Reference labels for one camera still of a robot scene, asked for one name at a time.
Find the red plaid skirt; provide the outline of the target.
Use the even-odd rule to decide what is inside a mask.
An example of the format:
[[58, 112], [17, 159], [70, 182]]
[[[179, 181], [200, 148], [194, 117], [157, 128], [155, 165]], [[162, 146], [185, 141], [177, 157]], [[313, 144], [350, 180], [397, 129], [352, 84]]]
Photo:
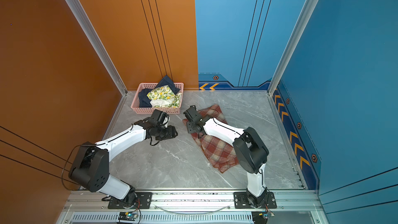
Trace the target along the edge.
[[[214, 117], [222, 123], [227, 124], [227, 120], [219, 105], [214, 104], [208, 108], [198, 110], [205, 117]], [[232, 145], [225, 141], [210, 135], [191, 134], [195, 143], [201, 148], [204, 156], [210, 164], [220, 173], [239, 165], [238, 158]]]

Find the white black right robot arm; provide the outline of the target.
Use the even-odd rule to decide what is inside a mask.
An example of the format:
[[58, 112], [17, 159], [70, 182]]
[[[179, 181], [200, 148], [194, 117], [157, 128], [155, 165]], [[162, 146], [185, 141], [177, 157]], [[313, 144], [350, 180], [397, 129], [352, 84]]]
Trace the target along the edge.
[[251, 207], [259, 208], [266, 204], [268, 189], [264, 170], [269, 150], [255, 129], [235, 128], [216, 118], [203, 117], [199, 113], [184, 113], [187, 130], [190, 134], [202, 133], [219, 138], [233, 146], [238, 163], [247, 172], [247, 199]]

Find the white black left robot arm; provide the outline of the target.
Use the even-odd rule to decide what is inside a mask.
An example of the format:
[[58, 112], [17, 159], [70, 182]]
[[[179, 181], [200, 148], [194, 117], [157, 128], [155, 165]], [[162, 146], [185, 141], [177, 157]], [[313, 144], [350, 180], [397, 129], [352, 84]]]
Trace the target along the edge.
[[109, 164], [113, 158], [131, 146], [149, 139], [157, 143], [178, 136], [176, 128], [164, 123], [138, 121], [123, 132], [95, 144], [79, 146], [68, 177], [90, 192], [100, 192], [124, 208], [132, 207], [138, 196], [133, 186], [112, 176]]

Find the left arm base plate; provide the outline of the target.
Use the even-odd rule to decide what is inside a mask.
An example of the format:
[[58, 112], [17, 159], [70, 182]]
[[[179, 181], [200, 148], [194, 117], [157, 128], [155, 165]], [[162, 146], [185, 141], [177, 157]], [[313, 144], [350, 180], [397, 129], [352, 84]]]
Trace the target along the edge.
[[150, 209], [152, 192], [136, 192], [131, 203], [123, 202], [114, 197], [110, 198], [108, 209]]

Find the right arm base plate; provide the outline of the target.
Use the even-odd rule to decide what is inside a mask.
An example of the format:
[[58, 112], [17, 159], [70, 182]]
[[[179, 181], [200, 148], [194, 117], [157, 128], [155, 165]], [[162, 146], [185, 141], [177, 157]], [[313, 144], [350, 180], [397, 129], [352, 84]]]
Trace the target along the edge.
[[276, 198], [273, 192], [265, 191], [265, 200], [258, 207], [254, 207], [250, 204], [248, 200], [248, 195], [246, 192], [235, 192], [234, 196], [234, 206], [236, 209], [254, 209], [254, 208], [263, 208], [263, 209], [276, 209], [277, 203]]

